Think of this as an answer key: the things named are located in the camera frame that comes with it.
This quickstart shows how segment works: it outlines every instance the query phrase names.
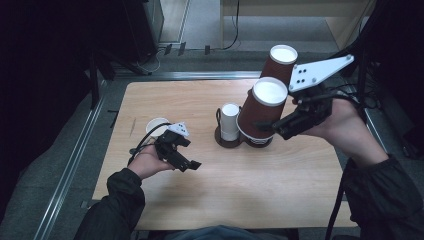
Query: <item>person's arm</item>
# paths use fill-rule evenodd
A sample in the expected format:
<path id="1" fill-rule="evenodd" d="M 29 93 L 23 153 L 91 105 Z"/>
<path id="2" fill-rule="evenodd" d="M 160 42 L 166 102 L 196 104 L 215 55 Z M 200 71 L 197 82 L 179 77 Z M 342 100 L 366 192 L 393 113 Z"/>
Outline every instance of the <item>person's arm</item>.
<path id="1" fill-rule="evenodd" d="M 422 196 L 351 103 L 334 100 L 332 115 L 304 134 L 324 138 L 350 157 L 343 188 L 361 239 L 424 239 Z"/>
<path id="2" fill-rule="evenodd" d="M 141 181 L 170 169 L 153 146 L 145 147 L 128 168 L 108 178 L 109 195 L 86 213 L 74 239 L 130 239 L 145 206 Z"/>

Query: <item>white mounting plate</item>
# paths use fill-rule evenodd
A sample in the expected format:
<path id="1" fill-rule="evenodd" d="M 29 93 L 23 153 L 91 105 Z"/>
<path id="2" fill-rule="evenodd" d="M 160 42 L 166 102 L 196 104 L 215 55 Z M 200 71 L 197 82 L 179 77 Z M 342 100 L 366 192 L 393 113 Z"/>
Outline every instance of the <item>white mounting plate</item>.
<path id="1" fill-rule="evenodd" d="M 187 137 L 189 135 L 187 128 L 185 127 L 184 122 L 175 123 L 168 126 L 168 130 L 172 131 L 174 133 L 178 133 L 184 137 Z"/>
<path id="2" fill-rule="evenodd" d="M 329 60 L 295 65 L 290 79 L 289 91 L 297 92 L 316 86 L 355 60 L 352 55 Z"/>

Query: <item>small white cup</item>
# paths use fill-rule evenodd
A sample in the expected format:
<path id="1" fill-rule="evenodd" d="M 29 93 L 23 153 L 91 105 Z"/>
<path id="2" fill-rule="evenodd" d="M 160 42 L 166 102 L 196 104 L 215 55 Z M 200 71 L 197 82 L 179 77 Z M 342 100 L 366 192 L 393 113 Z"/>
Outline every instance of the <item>small white cup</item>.
<path id="1" fill-rule="evenodd" d="M 226 103 L 219 111 L 221 138 L 225 141 L 234 141 L 238 139 L 240 131 L 237 127 L 237 116 L 240 112 L 240 107 L 235 103 Z"/>
<path id="2" fill-rule="evenodd" d="M 149 133 L 154 127 L 158 126 L 161 123 L 169 123 L 169 121 L 166 118 L 155 118 L 151 120 L 146 126 L 146 133 Z M 153 131 L 152 134 L 150 134 L 150 137 L 156 139 L 157 137 L 162 135 L 166 131 L 166 129 L 168 129 L 167 126 L 162 126 Z"/>

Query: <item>person's hand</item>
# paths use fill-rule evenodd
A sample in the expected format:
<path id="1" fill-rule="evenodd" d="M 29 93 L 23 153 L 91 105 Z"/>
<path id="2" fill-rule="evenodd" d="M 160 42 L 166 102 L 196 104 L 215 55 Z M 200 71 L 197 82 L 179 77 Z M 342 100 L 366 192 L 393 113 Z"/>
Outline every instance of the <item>person's hand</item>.
<path id="1" fill-rule="evenodd" d="M 352 157 L 359 167 L 388 159 L 357 110 L 347 100 L 334 99 L 332 114 L 323 123 L 303 134 L 327 140 L 348 157 Z"/>
<path id="2" fill-rule="evenodd" d="M 160 171 L 175 170 L 175 168 L 158 158 L 154 146 L 146 146 L 128 165 L 128 169 L 136 173 L 140 179 L 145 179 L 155 175 Z"/>

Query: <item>jacket sleeve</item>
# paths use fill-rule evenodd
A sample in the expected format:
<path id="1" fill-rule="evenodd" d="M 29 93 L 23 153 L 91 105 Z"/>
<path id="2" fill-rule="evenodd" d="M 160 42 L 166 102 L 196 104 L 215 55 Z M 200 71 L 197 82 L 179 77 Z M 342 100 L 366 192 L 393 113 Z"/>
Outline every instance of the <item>jacket sleeve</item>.
<path id="1" fill-rule="evenodd" d="M 74 239 L 130 239 L 145 206 L 141 180 L 124 168 L 108 178 L 109 196 L 84 216 Z"/>
<path id="2" fill-rule="evenodd" d="M 344 174 L 361 239 L 424 239 L 423 198 L 397 160 L 361 169 L 349 160 Z"/>

